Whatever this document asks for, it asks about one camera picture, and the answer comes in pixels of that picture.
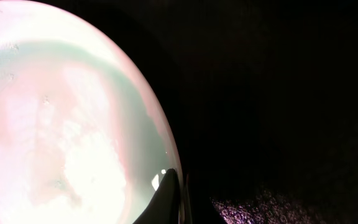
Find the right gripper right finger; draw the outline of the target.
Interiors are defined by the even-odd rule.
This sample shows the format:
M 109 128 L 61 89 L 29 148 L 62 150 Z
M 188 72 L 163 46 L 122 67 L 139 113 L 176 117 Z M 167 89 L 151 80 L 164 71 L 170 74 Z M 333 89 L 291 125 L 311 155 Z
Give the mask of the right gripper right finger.
M 188 196 L 188 223 L 226 224 L 213 206 L 207 184 L 196 175 L 187 174 L 186 191 Z

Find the white plate bottom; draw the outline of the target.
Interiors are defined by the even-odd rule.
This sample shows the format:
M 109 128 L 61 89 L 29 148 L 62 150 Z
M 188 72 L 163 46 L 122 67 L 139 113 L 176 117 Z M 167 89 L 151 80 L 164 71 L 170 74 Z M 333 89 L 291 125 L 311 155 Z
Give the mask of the white plate bottom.
M 165 173 L 167 118 L 133 61 L 83 19 L 0 1 L 0 224 L 134 223 Z

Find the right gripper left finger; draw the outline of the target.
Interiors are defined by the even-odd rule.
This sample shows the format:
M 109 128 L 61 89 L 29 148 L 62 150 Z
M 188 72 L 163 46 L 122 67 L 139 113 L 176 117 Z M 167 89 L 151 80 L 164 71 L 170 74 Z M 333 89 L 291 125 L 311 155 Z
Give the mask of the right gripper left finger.
M 150 203 L 133 224 L 179 224 L 180 185 L 174 169 L 164 175 Z

